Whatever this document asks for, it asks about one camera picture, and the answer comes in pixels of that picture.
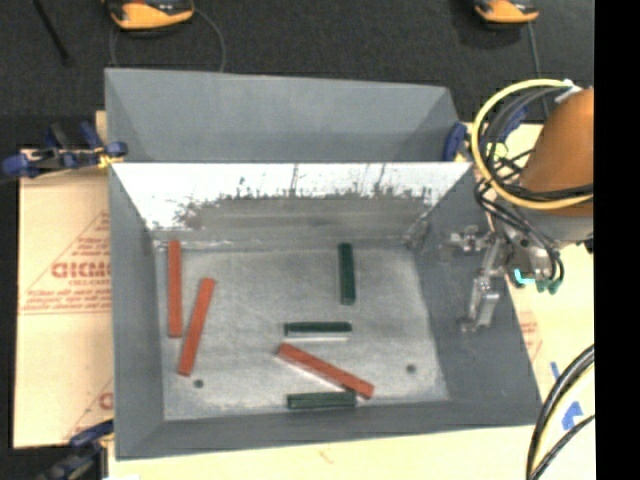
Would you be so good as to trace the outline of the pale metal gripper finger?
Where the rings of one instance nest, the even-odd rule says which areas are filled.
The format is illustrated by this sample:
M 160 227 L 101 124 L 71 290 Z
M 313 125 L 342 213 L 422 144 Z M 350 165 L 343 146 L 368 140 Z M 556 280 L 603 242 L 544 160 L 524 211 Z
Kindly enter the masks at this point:
M 479 329 L 490 328 L 500 294 L 491 276 L 479 275 L 473 280 L 469 302 L 458 319 L 458 325 L 463 333 L 476 332 Z
M 494 238 L 495 233 L 492 230 L 469 225 L 461 231 L 450 232 L 446 239 L 446 245 L 460 249 L 464 254 L 479 253 L 487 249 L 493 243 Z

